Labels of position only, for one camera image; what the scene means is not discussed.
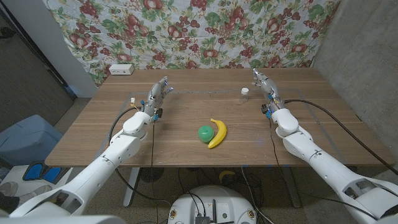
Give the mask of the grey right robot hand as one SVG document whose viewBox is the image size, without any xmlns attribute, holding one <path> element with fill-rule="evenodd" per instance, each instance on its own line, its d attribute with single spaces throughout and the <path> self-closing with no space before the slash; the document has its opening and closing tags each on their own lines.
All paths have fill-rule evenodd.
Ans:
<svg viewBox="0 0 398 224">
<path fill-rule="evenodd" d="M 267 106 L 272 112 L 285 108 L 284 102 L 280 99 L 279 91 L 274 81 L 254 68 L 252 70 L 255 82 L 252 85 L 260 88 L 264 92 L 265 99 L 268 100 Z"/>
</svg>

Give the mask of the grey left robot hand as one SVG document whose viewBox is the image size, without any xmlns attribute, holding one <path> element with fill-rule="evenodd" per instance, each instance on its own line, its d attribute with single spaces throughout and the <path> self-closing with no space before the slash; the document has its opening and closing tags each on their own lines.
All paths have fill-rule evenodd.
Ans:
<svg viewBox="0 0 398 224">
<path fill-rule="evenodd" d="M 149 116 L 155 115 L 155 112 L 162 106 L 164 98 L 174 89 L 173 87 L 167 88 L 168 81 L 168 76 L 164 76 L 153 84 L 143 105 L 142 112 Z"/>
</svg>

